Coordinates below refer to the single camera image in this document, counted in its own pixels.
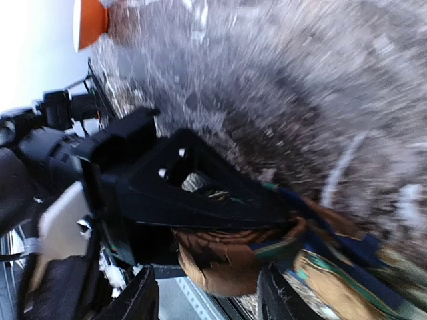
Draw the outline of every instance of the orange cone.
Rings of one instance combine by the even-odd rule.
[[[75,0],[74,49],[76,52],[93,45],[108,31],[108,9],[99,0]]]

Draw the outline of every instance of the black cable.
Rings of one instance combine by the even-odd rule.
[[[41,214],[33,214],[33,217],[30,221],[29,236],[27,238],[39,238],[39,220]],[[25,268],[22,274],[21,281],[19,283],[18,294],[17,294],[17,320],[25,320],[25,302],[27,299],[28,288],[31,285],[31,280],[37,262],[39,259],[39,253],[30,253],[28,254],[25,260]]]
[[[90,89],[89,89],[89,87],[87,86],[86,80],[85,80],[85,81],[83,81],[83,84],[85,85],[85,88],[86,88],[87,93],[91,93],[91,90],[90,90]]]
[[[90,60],[88,61],[87,65],[89,67],[88,77],[92,78],[92,82],[93,82],[93,84],[94,84],[94,86],[98,92],[99,98],[101,99],[101,104],[102,104],[103,109],[104,109],[103,112],[105,112],[108,115],[108,117],[110,117],[111,119],[117,120],[118,117],[115,114],[115,111],[114,111],[113,107],[111,106],[109,99],[105,95],[105,92],[101,86],[101,83],[99,82],[99,79],[97,78],[95,72],[93,71],[92,64],[91,64]]]
[[[82,83],[86,83],[86,80],[88,80],[89,78],[90,78],[91,76],[90,75],[88,75],[86,78],[84,78],[84,79],[80,79],[79,81],[76,81],[76,82],[73,82],[72,84],[70,84],[68,87],[65,87],[64,88],[64,91],[65,90],[70,90],[70,89],[72,89],[72,88],[74,88],[74,87],[76,87],[76,86],[78,86],[78,85],[80,85],[80,84],[82,84]]]
[[[81,128],[83,129],[83,132],[85,133],[85,138],[89,137],[89,132],[87,132],[87,130],[85,128],[85,122],[83,119],[80,120],[80,125],[81,125]]]
[[[16,261],[16,260],[21,260],[23,258],[24,258],[24,256],[22,253],[15,253],[12,255],[0,255],[0,263],[12,262],[12,261]]]

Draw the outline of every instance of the screw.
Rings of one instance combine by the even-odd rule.
[[[162,179],[167,179],[167,169],[165,169],[165,168],[161,168],[161,169],[159,170],[159,176],[160,176]]]
[[[181,158],[184,158],[187,155],[187,149],[181,148],[178,153]]]

